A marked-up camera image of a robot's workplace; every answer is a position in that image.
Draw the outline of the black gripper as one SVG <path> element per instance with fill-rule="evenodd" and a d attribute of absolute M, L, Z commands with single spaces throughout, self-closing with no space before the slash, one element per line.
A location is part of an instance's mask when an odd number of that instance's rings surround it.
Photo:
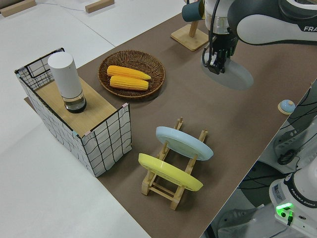
<path fill-rule="evenodd" d="M 235 34 L 211 33 L 211 40 L 209 70 L 214 74 L 225 73 L 225 63 L 235 52 Z"/>

